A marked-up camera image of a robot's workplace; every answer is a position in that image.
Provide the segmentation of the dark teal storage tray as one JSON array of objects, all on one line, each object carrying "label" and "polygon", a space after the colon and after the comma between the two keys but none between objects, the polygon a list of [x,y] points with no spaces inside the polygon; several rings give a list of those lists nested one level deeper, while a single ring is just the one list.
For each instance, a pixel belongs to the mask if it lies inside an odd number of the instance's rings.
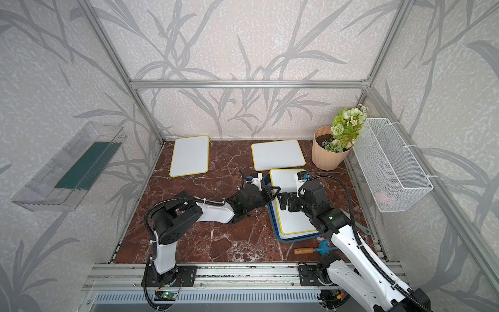
[{"label": "dark teal storage tray", "polygon": [[[263,178],[263,184],[281,188],[284,192],[296,193],[297,173],[304,169],[271,169]],[[268,204],[270,221],[276,238],[282,243],[296,243],[320,236],[320,233],[309,222],[309,218],[301,211],[282,210],[278,199]]]}]

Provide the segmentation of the yellow framed whiteboard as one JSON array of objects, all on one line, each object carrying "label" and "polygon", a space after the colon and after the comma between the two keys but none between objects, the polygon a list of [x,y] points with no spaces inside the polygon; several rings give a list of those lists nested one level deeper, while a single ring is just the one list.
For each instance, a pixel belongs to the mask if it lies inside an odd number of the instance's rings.
[{"label": "yellow framed whiteboard", "polygon": [[306,161],[297,140],[252,144],[253,167],[257,171],[305,166]]},{"label": "yellow framed whiteboard", "polygon": [[[304,170],[304,171],[297,173],[297,187],[298,188],[303,184],[301,181],[298,180],[300,175],[306,176],[307,172]],[[298,212],[298,211],[303,212],[304,204],[300,203],[300,201],[298,199],[297,191],[296,191],[296,193],[292,193],[292,192],[284,192],[282,194],[279,193],[278,197],[276,199],[279,200],[280,208],[282,210],[288,209],[290,212]]]},{"label": "yellow framed whiteboard", "polygon": [[177,139],[174,144],[170,177],[205,174],[209,170],[209,137]]}]

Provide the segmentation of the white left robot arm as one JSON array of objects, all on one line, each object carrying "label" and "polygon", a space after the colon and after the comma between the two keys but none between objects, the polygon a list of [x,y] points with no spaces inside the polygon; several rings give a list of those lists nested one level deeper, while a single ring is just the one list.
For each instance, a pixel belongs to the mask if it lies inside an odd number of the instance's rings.
[{"label": "white left robot arm", "polygon": [[220,202],[182,191],[171,199],[152,205],[143,217],[143,225],[151,237],[153,253],[149,256],[156,274],[173,274],[180,238],[197,222],[236,224],[249,212],[274,201],[280,187],[265,185],[259,172],[242,176],[238,191]]}]

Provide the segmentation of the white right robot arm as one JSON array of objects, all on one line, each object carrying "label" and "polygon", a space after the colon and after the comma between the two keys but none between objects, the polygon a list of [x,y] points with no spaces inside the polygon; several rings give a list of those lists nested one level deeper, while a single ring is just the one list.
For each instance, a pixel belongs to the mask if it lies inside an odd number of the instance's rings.
[{"label": "white right robot arm", "polygon": [[413,290],[380,260],[359,236],[350,191],[341,179],[327,174],[345,191],[349,213],[331,207],[322,175],[311,176],[305,170],[295,175],[295,194],[283,193],[280,199],[301,211],[315,229],[325,235],[334,247],[351,262],[330,252],[316,264],[318,282],[337,285],[367,311],[430,311],[431,302],[422,289]]}]

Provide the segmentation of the beige flower pot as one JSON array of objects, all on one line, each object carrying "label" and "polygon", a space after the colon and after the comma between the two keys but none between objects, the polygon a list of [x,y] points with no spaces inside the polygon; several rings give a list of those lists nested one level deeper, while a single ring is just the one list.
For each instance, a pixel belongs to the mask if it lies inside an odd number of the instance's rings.
[{"label": "beige flower pot", "polygon": [[313,164],[325,171],[335,170],[344,160],[347,158],[350,151],[342,152],[342,153],[334,153],[325,150],[318,143],[317,139],[323,135],[330,135],[331,130],[330,126],[324,126],[318,128],[314,133],[313,139],[313,147],[312,147],[312,161]]}]

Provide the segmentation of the pink object in basket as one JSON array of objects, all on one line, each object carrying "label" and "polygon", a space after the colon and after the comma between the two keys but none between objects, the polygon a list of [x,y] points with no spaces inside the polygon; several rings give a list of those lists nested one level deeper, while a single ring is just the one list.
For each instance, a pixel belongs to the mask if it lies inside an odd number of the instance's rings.
[{"label": "pink object in basket", "polygon": [[374,197],[380,207],[390,207],[396,201],[396,198],[394,196],[388,194],[385,191],[375,193]]}]

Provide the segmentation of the green white artificial flowers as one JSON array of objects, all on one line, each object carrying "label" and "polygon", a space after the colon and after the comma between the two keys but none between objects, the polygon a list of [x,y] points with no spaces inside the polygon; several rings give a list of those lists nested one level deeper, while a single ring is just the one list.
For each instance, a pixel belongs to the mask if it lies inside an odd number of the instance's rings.
[{"label": "green white artificial flowers", "polygon": [[368,109],[364,105],[360,105],[359,108],[341,109],[330,128],[331,138],[320,139],[320,146],[328,152],[349,151],[355,145],[366,122],[367,112]]}]

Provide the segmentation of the green circuit board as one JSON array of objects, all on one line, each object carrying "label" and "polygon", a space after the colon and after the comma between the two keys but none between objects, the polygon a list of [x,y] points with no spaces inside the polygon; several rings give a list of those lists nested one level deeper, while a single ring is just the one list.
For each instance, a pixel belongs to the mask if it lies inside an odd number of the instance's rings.
[{"label": "green circuit board", "polygon": [[177,292],[156,290],[154,293],[156,301],[169,302],[176,301],[178,297]]}]

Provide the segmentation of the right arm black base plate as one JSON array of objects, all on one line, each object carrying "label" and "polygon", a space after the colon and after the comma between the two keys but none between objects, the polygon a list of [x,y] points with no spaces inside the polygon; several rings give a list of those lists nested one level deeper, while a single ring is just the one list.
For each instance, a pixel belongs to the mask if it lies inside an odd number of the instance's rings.
[{"label": "right arm black base plate", "polygon": [[297,264],[301,286],[331,286],[333,282],[327,275],[326,269],[307,263]]}]

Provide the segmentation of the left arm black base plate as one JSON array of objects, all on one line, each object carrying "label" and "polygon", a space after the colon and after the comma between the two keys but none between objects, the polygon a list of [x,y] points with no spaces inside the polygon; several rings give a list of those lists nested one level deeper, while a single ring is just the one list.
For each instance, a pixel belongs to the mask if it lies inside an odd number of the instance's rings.
[{"label": "left arm black base plate", "polygon": [[149,265],[144,271],[141,282],[143,287],[192,287],[196,279],[197,266],[180,265],[159,274],[154,265]]}]

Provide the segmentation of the aluminium front rail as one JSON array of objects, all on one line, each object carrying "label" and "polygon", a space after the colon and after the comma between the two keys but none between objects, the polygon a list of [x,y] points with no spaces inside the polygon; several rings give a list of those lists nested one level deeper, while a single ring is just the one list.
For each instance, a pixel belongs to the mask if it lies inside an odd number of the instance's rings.
[{"label": "aluminium front rail", "polygon": [[[176,279],[183,290],[301,289],[295,263],[196,263],[195,273]],[[83,291],[140,291],[144,264],[94,265]]]}]

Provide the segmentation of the clear plastic wall shelf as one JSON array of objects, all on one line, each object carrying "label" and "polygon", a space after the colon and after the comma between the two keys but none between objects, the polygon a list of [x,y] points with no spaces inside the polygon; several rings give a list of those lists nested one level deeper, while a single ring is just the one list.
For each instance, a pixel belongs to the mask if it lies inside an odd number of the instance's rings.
[{"label": "clear plastic wall shelf", "polygon": [[122,126],[88,122],[12,202],[29,211],[75,211],[126,139]]}]

